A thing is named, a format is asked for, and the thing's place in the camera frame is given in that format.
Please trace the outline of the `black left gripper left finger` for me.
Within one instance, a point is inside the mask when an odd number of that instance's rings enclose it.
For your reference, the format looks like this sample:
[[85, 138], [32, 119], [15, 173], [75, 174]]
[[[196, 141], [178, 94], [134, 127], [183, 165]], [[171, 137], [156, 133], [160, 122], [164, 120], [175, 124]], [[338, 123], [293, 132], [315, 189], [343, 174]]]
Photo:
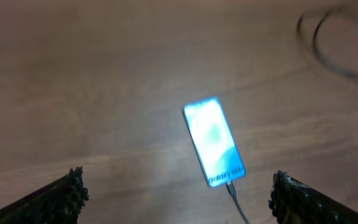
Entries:
[[78, 223], [89, 200], [83, 168], [70, 169], [62, 178], [0, 209], [0, 224]]

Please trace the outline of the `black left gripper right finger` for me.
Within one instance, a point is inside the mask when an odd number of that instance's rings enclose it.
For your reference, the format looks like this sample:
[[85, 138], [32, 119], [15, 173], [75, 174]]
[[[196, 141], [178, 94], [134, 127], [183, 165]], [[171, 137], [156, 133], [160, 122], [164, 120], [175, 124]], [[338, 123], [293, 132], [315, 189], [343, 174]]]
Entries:
[[268, 207], [279, 224], [358, 224], [358, 212], [277, 171]]

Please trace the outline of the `blue Samsung Galaxy smartphone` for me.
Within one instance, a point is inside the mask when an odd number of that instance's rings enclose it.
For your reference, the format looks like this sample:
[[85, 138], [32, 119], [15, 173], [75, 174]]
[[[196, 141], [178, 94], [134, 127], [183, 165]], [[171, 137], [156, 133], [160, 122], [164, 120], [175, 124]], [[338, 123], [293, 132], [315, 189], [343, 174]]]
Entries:
[[188, 130], [211, 188], [246, 176], [246, 168], [217, 97], [183, 107]]

